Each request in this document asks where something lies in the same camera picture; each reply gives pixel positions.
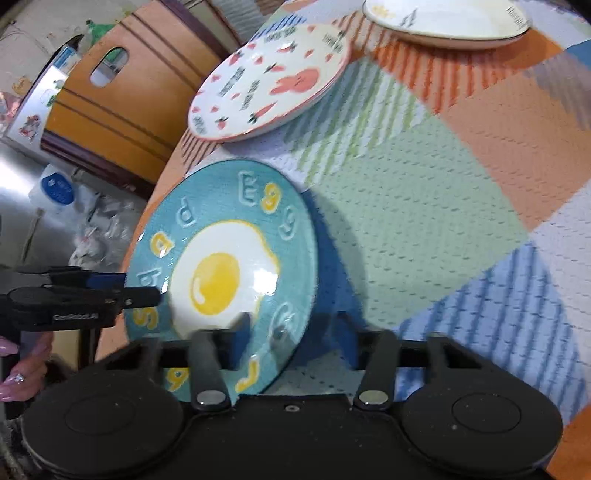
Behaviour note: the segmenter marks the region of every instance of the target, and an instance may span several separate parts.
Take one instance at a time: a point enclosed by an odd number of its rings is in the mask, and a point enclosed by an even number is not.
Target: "white plate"
[[[494,48],[530,27],[509,0],[366,0],[363,12],[404,40],[443,48]]]
[[[202,140],[268,132],[318,102],[342,75],[350,45],[332,25],[295,25],[248,43],[203,82],[189,109]]]

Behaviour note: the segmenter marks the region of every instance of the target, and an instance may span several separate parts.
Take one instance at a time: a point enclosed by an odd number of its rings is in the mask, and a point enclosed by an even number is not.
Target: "plaid tablecloth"
[[[281,170],[312,212],[318,298],[269,393],[355,392],[361,374],[346,369],[329,320],[347,310],[403,338],[455,338],[549,396],[565,423],[587,404],[591,27],[518,3],[534,24],[522,39],[461,53],[398,41],[361,0],[287,2],[256,36],[338,25],[354,45],[341,80],[263,136],[181,140],[137,234],[184,175],[232,157]],[[103,353],[124,341],[118,328]],[[397,399],[421,384],[420,371],[400,374]]]

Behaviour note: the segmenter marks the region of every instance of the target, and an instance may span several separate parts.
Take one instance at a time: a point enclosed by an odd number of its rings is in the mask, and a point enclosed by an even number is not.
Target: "fingernail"
[[[18,353],[18,345],[6,339],[0,339],[0,355],[14,355]]]

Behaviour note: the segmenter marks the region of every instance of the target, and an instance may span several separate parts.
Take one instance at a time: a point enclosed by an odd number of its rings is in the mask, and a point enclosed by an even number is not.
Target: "fried egg design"
[[[279,273],[277,257],[253,224],[227,220],[205,227],[185,247],[168,286],[177,334],[228,328],[242,312],[256,321]]]

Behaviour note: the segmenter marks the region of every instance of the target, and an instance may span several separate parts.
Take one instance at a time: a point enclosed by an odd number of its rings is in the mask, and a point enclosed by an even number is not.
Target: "sticker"
[[[25,124],[18,129],[18,132],[24,137],[27,137],[29,143],[33,143],[33,138],[37,135],[40,126],[41,118],[39,115],[31,115],[27,117]]]

